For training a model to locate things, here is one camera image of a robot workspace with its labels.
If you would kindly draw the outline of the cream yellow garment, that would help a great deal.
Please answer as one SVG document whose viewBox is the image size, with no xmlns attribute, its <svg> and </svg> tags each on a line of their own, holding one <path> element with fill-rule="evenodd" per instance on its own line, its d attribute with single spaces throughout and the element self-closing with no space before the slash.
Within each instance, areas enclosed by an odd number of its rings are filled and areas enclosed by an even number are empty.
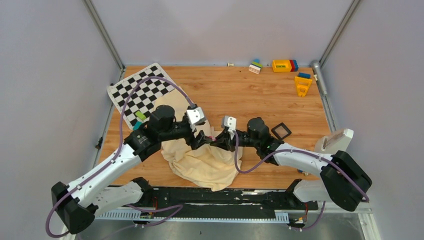
<svg viewBox="0 0 424 240">
<path fill-rule="evenodd" d="M 173 90 L 154 102 L 153 110 L 161 105 L 171 106 L 175 111 L 175 118 L 181 121 L 189 104 L 180 92 Z M 220 133 L 215 131 L 209 120 L 205 124 L 196 126 L 195 135 L 203 131 L 209 137 L 216 137 Z M 203 188 L 210 188 L 213 192 L 230 186 L 239 172 L 236 170 L 234 153 L 208 144 L 192 150 L 184 139 L 164 141 L 161 143 L 161 154 L 168 161 L 172 172 Z"/>
</svg>

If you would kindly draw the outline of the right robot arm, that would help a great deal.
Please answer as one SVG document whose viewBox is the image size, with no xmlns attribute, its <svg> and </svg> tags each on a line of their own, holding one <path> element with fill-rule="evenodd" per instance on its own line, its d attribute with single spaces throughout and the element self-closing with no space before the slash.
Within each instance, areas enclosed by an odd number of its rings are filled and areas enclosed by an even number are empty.
<svg viewBox="0 0 424 240">
<path fill-rule="evenodd" d="M 318 153 L 292 146 L 274 137 L 261 117 L 248 121 L 245 131 L 236 129 L 236 120 L 226 116 L 223 131 L 211 146 L 236 153 L 240 147 L 256 150 L 262 163 L 292 167 L 317 176 L 318 180 L 296 179 L 287 188 L 286 204 L 298 209 L 311 201 L 333 202 L 343 210 L 353 212 L 360 203 L 370 201 L 367 191 L 372 180 L 345 151 Z"/>
</svg>

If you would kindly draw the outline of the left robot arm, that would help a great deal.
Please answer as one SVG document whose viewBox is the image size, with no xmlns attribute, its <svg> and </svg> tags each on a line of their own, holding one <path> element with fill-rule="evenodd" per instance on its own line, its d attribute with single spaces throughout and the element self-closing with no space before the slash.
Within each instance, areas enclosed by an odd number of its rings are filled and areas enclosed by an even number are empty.
<svg viewBox="0 0 424 240">
<path fill-rule="evenodd" d="M 153 201 L 153 187 L 143 177 L 121 187 L 107 187 L 158 152 L 165 141 L 184 139 L 193 150 L 211 141 L 203 132 L 196 134 L 196 126 L 206 120 L 197 105 L 189 106 L 181 121 L 176 120 L 174 108 L 160 105 L 149 120 L 132 131 L 101 164 L 68 184 L 57 182 L 51 188 L 53 209 L 68 232 L 78 234 L 89 227 L 95 217 L 124 205 L 149 206 Z"/>
</svg>

